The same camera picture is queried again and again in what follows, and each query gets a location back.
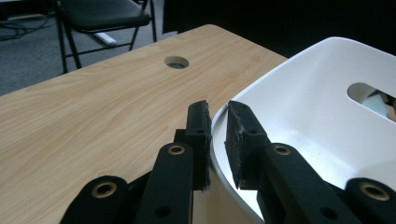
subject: chair leg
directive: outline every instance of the chair leg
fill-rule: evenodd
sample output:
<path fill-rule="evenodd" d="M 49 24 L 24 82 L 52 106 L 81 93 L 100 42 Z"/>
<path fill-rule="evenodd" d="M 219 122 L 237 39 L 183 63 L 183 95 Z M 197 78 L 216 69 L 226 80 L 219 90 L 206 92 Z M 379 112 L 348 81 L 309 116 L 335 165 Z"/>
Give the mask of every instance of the chair leg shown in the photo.
<path fill-rule="evenodd" d="M 129 44 L 129 50 L 132 50 L 132 48 L 134 47 L 134 41 L 136 40 L 138 31 L 139 31 L 139 27 L 134 28 L 134 35 L 132 36 L 131 44 Z"/>
<path fill-rule="evenodd" d="M 64 68 L 64 74 L 67 73 L 67 63 L 66 63 L 66 53 L 64 50 L 64 31 L 62 29 L 61 21 L 58 15 L 55 15 L 56 20 L 56 27 L 58 30 L 58 39 L 59 39 L 59 46 L 61 48 L 61 59 L 62 59 L 62 67 Z"/>
<path fill-rule="evenodd" d="M 157 42 L 157 27 L 155 25 L 155 9 L 153 0 L 149 0 L 149 9 L 151 14 L 152 40 Z"/>
<path fill-rule="evenodd" d="M 64 26 L 64 29 L 66 30 L 66 36 L 67 36 L 67 39 L 69 40 L 70 49 L 72 50 L 73 58 L 76 63 L 76 68 L 79 69 L 79 68 L 81 68 L 81 62 L 79 61 L 76 44 L 75 44 L 73 36 L 72 36 L 72 31 L 71 31 L 70 27 L 68 27 L 67 25 Z"/>

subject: round grommet hole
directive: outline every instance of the round grommet hole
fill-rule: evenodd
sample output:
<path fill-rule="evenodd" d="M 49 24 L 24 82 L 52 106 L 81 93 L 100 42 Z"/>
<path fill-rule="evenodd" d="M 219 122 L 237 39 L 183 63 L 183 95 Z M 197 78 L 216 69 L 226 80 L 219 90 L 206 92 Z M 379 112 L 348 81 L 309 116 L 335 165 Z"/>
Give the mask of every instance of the round grommet hole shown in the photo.
<path fill-rule="evenodd" d="M 180 56 L 169 56 L 165 58 L 165 64 L 171 68 L 183 69 L 189 66 L 189 61 Z"/>
<path fill-rule="evenodd" d="M 92 189 L 92 197 L 97 199 L 106 198 L 116 192 L 117 185 L 113 182 L 102 182 Z"/>
<path fill-rule="evenodd" d="M 176 156 L 176 155 L 183 154 L 185 150 L 186 150 L 186 148 L 184 148 L 182 146 L 172 146 L 172 147 L 168 148 L 168 153 Z"/>
<path fill-rule="evenodd" d="M 361 183 L 359 185 L 361 192 L 363 192 L 365 195 L 369 196 L 372 199 L 378 200 L 378 201 L 387 201 L 389 200 L 389 194 L 381 189 L 380 187 L 371 184 L 371 183 Z"/>

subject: chair seat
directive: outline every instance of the chair seat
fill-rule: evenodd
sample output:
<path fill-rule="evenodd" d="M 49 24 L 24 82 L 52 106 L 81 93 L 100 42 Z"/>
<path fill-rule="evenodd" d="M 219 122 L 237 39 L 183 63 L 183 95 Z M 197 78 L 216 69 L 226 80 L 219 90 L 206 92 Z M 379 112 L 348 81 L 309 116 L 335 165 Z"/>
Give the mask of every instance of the chair seat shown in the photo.
<path fill-rule="evenodd" d="M 61 1 L 64 20 L 82 33 L 145 26 L 150 15 L 132 0 Z"/>

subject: gray carpet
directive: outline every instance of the gray carpet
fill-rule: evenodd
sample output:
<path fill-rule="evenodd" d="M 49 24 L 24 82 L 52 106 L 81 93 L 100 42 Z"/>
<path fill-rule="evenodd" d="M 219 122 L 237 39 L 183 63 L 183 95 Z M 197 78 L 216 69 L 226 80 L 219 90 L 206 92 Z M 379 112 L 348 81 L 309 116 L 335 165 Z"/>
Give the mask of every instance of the gray carpet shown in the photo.
<path fill-rule="evenodd" d="M 156 25 L 158 40 L 165 39 L 175 33 L 163 35 L 163 1 L 154 0 L 156 9 Z M 38 27 L 47 16 L 23 20 L 14 20 L 25 27 Z M 62 74 L 61 53 L 54 15 L 48 16 L 46 28 L 24 35 L 18 39 L 0 41 L 0 95 L 34 85 Z M 133 29 L 108 32 L 107 34 L 119 43 L 129 42 Z M 0 29 L 0 36 L 12 35 L 9 30 Z M 94 49 L 101 43 L 91 35 L 74 33 L 78 50 Z M 152 43 L 151 25 L 141 27 L 134 49 Z M 95 53 L 81 55 L 82 66 L 87 66 L 102 60 L 115 57 L 128 51 L 128 47 L 107 49 Z M 76 70 L 72 58 L 67 59 L 69 72 Z"/>

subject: wooden table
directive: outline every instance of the wooden table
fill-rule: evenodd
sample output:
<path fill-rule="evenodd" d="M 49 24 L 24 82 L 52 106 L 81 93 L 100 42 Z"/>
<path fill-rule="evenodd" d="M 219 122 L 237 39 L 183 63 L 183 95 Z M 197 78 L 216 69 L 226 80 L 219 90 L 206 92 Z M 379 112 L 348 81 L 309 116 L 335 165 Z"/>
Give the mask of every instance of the wooden table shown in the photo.
<path fill-rule="evenodd" d="M 169 56 L 189 66 L 171 68 Z M 0 97 L 1 223 L 58 223 L 92 179 L 133 181 L 185 128 L 190 104 L 207 100 L 213 117 L 285 60 L 207 25 Z M 221 219 L 207 215 L 221 206 L 213 178 L 197 223 Z"/>

